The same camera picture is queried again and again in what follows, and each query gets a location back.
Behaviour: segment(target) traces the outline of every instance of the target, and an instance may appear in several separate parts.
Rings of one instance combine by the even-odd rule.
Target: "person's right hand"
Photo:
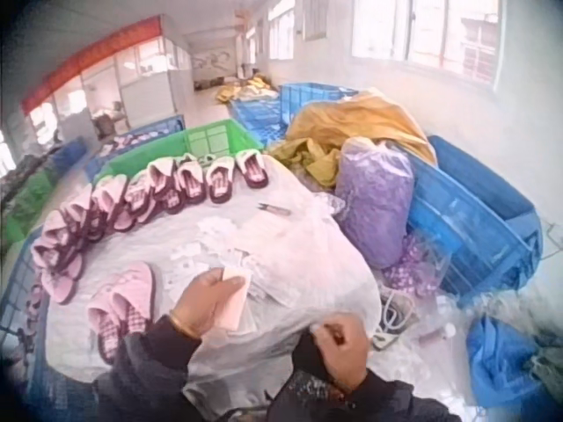
[[[170,313],[177,328],[192,338],[200,338],[211,329],[216,309],[245,284],[242,277],[223,280],[223,269],[201,273],[182,293]]]
[[[354,314],[328,317],[313,333],[326,370],[337,387],[351,393],[368,375],[369,340],[360,318]]]

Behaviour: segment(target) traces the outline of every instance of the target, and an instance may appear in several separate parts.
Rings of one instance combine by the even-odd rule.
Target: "ceiling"
[[[179,32],[196,39],[224,37],[235,10],[263,0],[43,0],[27,2],[3,41],[2,115],[69,56],[119,28],[157,14],[170,16]]]

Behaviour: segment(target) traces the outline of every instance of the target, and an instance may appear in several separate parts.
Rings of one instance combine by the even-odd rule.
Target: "black jacket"
[[[95,381],[99,420],[203,421],[200,413],[181,392],[187,380],[187,364],[200,344],[200,340],[178,333],[166,316],[146,334],[127,336],[117,352],[111,371]],[[304,371],[321,380],[328,380],[320,352],[310,334],[301,337],[292,360],[294,371]],[[346,402],[346,410],[334,413],[330,420],[460,420],[450,415],[447,408],[435,400],[414,397],[411,385],[386,382],[371,372],[358,389],[346,397]],[[289,406],[295,405],[291,400],[276,398],[272,407],[289,410]],[[279,413],[276,420],[281,420]]]

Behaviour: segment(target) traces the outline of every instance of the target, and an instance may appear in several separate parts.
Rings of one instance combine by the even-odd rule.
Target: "clear plastic bag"
[[[401,258],[413,189],[405,153],[362,137],[344,143],[336,196],[347,209],[338,220],[370,266],[386,268]]]
[[[382,271],[385,284],[419,297],[433,295],[442,284],[450,256],[418,231],[406,235],[402,246],[398,263]]]

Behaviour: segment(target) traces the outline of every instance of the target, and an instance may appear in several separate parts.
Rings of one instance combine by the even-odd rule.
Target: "table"
[[[276,282],[298,290],[294,306],[288,308],[266,299],[249,297],[258,330],[246,335],[211,333],[190,362],[190,380],[212,382],[244,372],[249,365],[268,361],[290,350],[303,328],[335,310],[352,310],[364,319],[368,334],[379,323],[381,303],[376,280],[360,252],[344,237],[329,214],[316,208],[314,196],[293,174],[265,156],[269,185],[248,188],[235,172],[232,199],[222,205],[209,200],[186,207],[177,215],[161,214],[156,220],[127,234],[111,235],[94,245],[85,256],[86,268],[77,293],[65,306],[51,302],[47,320],[47,362],[55,370],[81,382],[91,382],[108,370],[99,357],[96,339],[87,323],[86,304],[112,273],[124,271],[136,260],[149,263],[156,277],[155,313],[160,317],[173,306],[163,288],[164,274],[171,271],[172,249],[198,236],[198,222],[210,216],[231,219],[239,231],[230,239],[248,233],[248,224],[265,211],[259,202],[291,209],[291,230],[275,238],[260,233],[256,258]]]

